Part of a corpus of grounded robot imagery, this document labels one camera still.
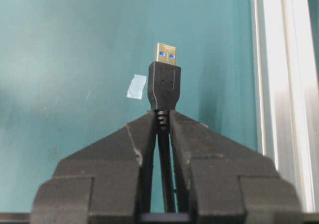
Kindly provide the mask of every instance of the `tape piece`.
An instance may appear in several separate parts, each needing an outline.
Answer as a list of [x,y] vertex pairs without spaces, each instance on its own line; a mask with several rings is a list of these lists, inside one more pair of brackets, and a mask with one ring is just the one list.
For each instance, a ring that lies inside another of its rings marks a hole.
[[143,96],[143,88],[146,83],[146,76],[134,75],[130,87],[128,89],[128,98],[141,100]]

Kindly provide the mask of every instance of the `black plug housing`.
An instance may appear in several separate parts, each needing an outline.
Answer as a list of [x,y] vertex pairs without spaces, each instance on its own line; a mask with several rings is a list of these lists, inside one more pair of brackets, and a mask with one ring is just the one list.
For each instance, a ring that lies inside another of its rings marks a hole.
[[150,64],[148,97],[152,110],[175,109],[180,94],[180,71],[179,66],[159,61]]

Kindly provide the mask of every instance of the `usb plug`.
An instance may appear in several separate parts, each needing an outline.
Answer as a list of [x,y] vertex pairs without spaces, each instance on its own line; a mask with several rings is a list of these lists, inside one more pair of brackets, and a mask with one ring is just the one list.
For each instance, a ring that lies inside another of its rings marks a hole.
[[176,65],[176,52],[177,49],[174,46],[157,43],[155,49],[155,61]]
[[174,110],[179,99],[180,67],[176,47],[157,43],[155,61],[149,66],[148,97],[155,111]]

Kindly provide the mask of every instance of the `metal frame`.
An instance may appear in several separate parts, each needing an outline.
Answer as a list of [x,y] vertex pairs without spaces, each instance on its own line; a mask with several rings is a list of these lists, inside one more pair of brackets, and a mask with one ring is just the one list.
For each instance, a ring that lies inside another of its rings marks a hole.
[[319,94],[308,0],[251,0],[258,147],[319,211]]

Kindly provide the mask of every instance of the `teal background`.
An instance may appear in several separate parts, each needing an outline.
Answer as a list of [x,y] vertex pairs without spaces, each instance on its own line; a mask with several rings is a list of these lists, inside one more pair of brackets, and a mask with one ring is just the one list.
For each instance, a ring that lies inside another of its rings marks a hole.
[[317,70],[319,70],[319,0],[308,0]]
[[[0,0],[0,212],[29,212],[61,158],[150,108],[126,97],[156,42],[177,110],[257,149],[250,0]],[[162,212],[156,153],[152,211]]]

